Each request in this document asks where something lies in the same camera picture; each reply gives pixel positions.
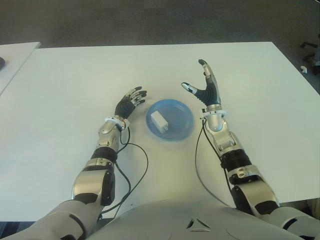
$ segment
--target black joint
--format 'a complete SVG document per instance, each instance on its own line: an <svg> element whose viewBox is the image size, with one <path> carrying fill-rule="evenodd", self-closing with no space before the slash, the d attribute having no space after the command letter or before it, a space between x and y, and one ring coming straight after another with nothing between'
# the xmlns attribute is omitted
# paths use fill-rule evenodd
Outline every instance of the black joint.
<svg viewBox="0 0 320 240"><path fill-rule="evenodd" d="M236 206L236 209L244 213L253 215L253 212L251 210L251 207L247 201L245 194L242 192L242 190L238 186L235 186L234 188L232 188L231 195L232 195L234 204Z"/></svg>
<svg viewBox="0 0 320 240"><path fill-rule="evenodd" d="M106 171L102 181L101 205L109 206L115 199L115 174L112 171Z"/></svg>
<svg viewBox="0 0 320 240"><path fill-rule="evenodd" d="M244 184L247 182L254 182L258 179L259 179L259 177L257 175L251 175L251 176L239 178L237 174L232 174L232 176L229 177L229 182L232 185L239 185L239 184Z"/></svg>
<svg viewBox="0 0 320 240"><path fill-rule="evenodd" d="M78 195L75 195L74 200L80 201L84 204L91 204L96 202L98 198L97 194L94 193L80 193Z"/></svg>
<svg viewBox="0 0 320 240"><path fill-rule="evenodd" d="M275 209L278 208L278 205L275 201L264 201L260 202L257 205L254 206L255 209L258 211L259 214L271 214Z"/></svg>
<svg viewBox="0 0 320 240"><path fill-rule="evenodd" d="M247 165L251 165L251 161L243 149L232 150L221 156L221 167L228 172Z"/></svg>
<svg viewBox="0 0 320 240"><path fill-rule="evenodd" d="M110 171L114 171L114 167L112 166L112 164L110 162L107 162L106 165L91 165L91 166L87 166L83 169L83 171L95 171L95 170L110 170Z"/></svg>
<svg viewBox="0 0 320 240"><path fill-rule="evenodd" d="M91 157L91 159L96 159L96 158L108 159L112 163L115 163L118 158L118 155L116 151L113 150L112 148L107 146L102 146L97 148Z"/></svg>
<svg viewBox="0 0 320 240"><path fill-rule="evenodd" d="M60 239L61 240L76 240L76 238L71 234L65 235L65 236L61 237Z"/></svg>

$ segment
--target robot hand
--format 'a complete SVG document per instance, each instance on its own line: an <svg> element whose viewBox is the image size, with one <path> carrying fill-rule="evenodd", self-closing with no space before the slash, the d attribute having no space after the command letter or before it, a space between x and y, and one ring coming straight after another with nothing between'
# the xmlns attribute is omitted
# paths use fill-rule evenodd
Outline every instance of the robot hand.
<svg viewBox="0 0 320 240"><path fill-rule="evenodd" d="M198 62L204 69L203 74L205 75L206 89L200 90L187 82L181 83L182 87L188 92L195 95L207 107L210 105L220 105L221 100L215 75L213 74L210 66L206 63L206 61L200 59Z"/></svg>
<svg viewBox="0 0 320 240"><path fill-rule="evenodd" d="M114 115L120 116L123 119L128 119L136 106L146 101L142 98L147 96L147 91L138 91L141 89L141 86L137 86L124 95L121 101L116 105Z"/></svg>

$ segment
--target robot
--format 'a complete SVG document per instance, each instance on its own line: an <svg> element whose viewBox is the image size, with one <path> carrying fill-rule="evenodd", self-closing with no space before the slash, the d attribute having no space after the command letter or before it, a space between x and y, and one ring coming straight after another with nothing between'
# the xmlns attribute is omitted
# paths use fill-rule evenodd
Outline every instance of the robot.
<svg viewBox="0 0 320 240"><path fill-rule="evenodd" d="M99 129L93 155L74 181L71 200L6 239L320 240L320 221L295 208L280 207L271 187L229 131L213 71L204 60L199 63L206 89L186 82L181 85L206 105L201 111L201 131L210 143L212 140L211 146L232 186L229 189L236 208L214 198L197 202L163 200L133 208L93 232L103 208L115 198L114 170L121 133L128 128L133 110L145 102L147 91L136 87L121 99L114 116L107 117Z"/></svg>

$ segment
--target gray carpet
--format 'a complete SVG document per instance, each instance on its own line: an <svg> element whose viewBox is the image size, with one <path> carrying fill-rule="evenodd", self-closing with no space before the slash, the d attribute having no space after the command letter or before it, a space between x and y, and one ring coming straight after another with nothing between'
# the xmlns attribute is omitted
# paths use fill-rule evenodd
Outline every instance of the gray carpet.
<svg viewBox="0 0 320 240"><path fill-rule="evenodd" d="M39 41L53 48L272 41L298 69L308 66L302 58L314 51L299 45L318 44L319 32L315 0L0 0L0 44ZM319 76L309 71L304 77L320 93Z"/></svg>

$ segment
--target black cable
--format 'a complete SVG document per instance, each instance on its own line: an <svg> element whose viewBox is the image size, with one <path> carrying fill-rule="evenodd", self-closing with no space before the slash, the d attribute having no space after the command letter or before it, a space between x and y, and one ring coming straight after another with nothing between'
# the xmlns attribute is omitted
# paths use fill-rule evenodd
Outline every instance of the black cable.
<svg viewBox="0 0 320 240"><path fill-rule="evenodd" d="M217 200L219 200L222 204L226 205L229 207L228 204L226 204L224 201L222 201L220 198L218 198L215 194L213 194L207 187L206 185L204 184L204 182L202 181L200 175L199 175L199 171L198 171L198 166L197 166L197 152L198 152L198 144L199 144L199 139L200 139L200 136L202 134L202 131L205 129L204 126L206 124L207 120L203 121L202 120L202 128L201 128L201 131L199 133L199 136L198 136L198 139L196 141L196 146L195 146L195 155L194 155L194 164L195 164L195 172L196 172L196 175L200 181L200 183L202 184L202 186L204 187L204 189L211 195L213 196L214 198L216 198Z"/></svg>
<svg viewBox="0 0 320 240"><path fill-rule="evenodd" d="M144 176L146 175L147 170L148 170L148 167L149 167L149 158L148 158L148 155L147 155L146 151L145 151L141 146L139 146L139 145L137 145L137 144L134 144L134 143L130 143L129 140L130 140L130 129L128 128L128 140L127 140L126 143L123 143L123 142L122 142L122 134L120 133L120 142L121 142L121 144L123 144L123 145L125 145L125 146L122 147L122 148L118 151L118 153L119 153L120 151L122 151L127 145L133 145L133 146L136 146L136 147L140 148L140 149L143 151L143 153L145 154L145 156L146 156L146 169L145 169L142 177L141 177L141 178L139 179L139 181L136 183L136 185L135 185L132 189L130 189L130 188L131 188L130 180L127 178L127 176L125 175L125 173L120 169L118 163L115 162L115 165L116 165L116 167L118 168L119 172L122 174L122 176L123 176L123 177L126 179L126 181L128 182L129 191L123 196L123 198L121 199L120 202L118 202L118 203L117 203L116 205L114 205L113 207L111 207L111 208L109 208L109 209L104 210L104 211L101 212L101 214L105 214L105 213L110 212L111 210L113 210L113 209L115 209L116 207L119 206L119 208L117 209L117 211L116 211L116 213L115 213L115 215L114 215L113 218L115 218L115 217L117 216L117 213L118 213L118 211L119 211L122 203L129 197L129 195L135 190L135 188L138 186L138 184L142 181L142 179L143 179Z"/></svg>
<svg viewBox="0 0 320 240"><path fill-rule="evenodd" d="M215 149L215 147L213 146L213 144L211 143L208 135L207 135L207 132L206 132L206 129L205 129L205 123L207 122L207 119L205 120L205 122L202 120L202 129L203 129L203 132L204 132L204 135L206 137L206 139L208 140L209 144L211 145L212 149L214 150L216 156L219 158L219 160L221 161L221 158L219 156L219 154L217 153L217 150Z"/></svg>
<svg viewBox="0 0 320 240"><path fill-rule="evenodd" d="M216 156L219 158L219 160L221 162L221 158L220 158L219 154L217 153L217 150L215 149L214 145L211 143L211 141L210 141L210 139L209 139L209 137L207 135L206 129L204 128L204 125L202 125L202 128L203 128L203 132L204 132L204 135L205 135L206 139L208 140L208 142L211 145L212 149L214 150ZM228 185L228 189L229 189L230 194L231 194L231 188L230 188L230 184L229 184L229 180L228 180L228 176L227 176L227 171L226 171L225 168L223 168L223 172L224 172L226 183Z"/></svg>
<svg viewBox="0 0 320 240"><path fill-rule="evenodd" d="M140 182L142 181L142 179L145 177L145 175L146 175L146 173L147 173L147 171L148 171L148 167L149 167L149 158L148 158L148 155L147 155L146 151L145 151L141 146L139 146L139 145L137 145L137 144L134 144L134 143L128 142L127 145L136 146L136 147L140 148L140 149L143 151L143 153L144 153L144 155L145 155L145 157L146 157L146 168L145 168L145 171L144 171L142 177L139 179L139 181L136 183L136 185L132 188L132 190L129 192L129 194L127 194L126 196L124 196L124 200L121 201L121 204L120 204L119 208L118 208L117 211L115 212L115 215L114 215L114 217L113 217L114 219L116 218L117 213L118 213L119 209L121 208L122 204L124 203L124 201L129 197L129 195L136 189L136 187L139 185L139 183L140 183Z"/></svg>
<svg viewBox="0 0 320 240"><path fill-rule="evenodd" d="M123 149L125 149L128 146L128 143L130 141L130 128L128 127L128 140L126 141L126 143L122 142L122 132L120 132L120 143L122 145L124 145L122 148L120 148L120 150L118 150L116 153L120 153Z"/></svg>
<svg viewBox="0 0 320 240"><path fill-rule="evenodd" d="M123 146L120 150L117 151L117 154L118 154L119 152L121 152L123 149L125 149L125 147L126 147L126 146L128 145L128 143L129 143L129 141L130 141L130 129L129 129L129 127L128 127L128 140L126 141L126 143L123 143L123 142L122 142L122 132L120 132L120 143L121 143L122 145L124 145L124 146ZM125 197L126 197L126 196L130 193L130 191L131 191L131 182L130 182L130 180L128 179L128 177L126 176L126 174L121 170L121 168L119 167L117 161L115 161L115 166L116 166L116 168L118 169L118 171L121 173L121 175L124 177L124 179L126 180L126 182L128 183L129 189L128 189L128 192L123 196L123 198L121 199L120 202L118 202L116 205L108 208L107 210L102 211L101 214L108 213L108 212L110 212L111 210L113 210L113 209L115 209L116 207L118 207L118 206L122 203L122 201L125 199Z"/></svg>

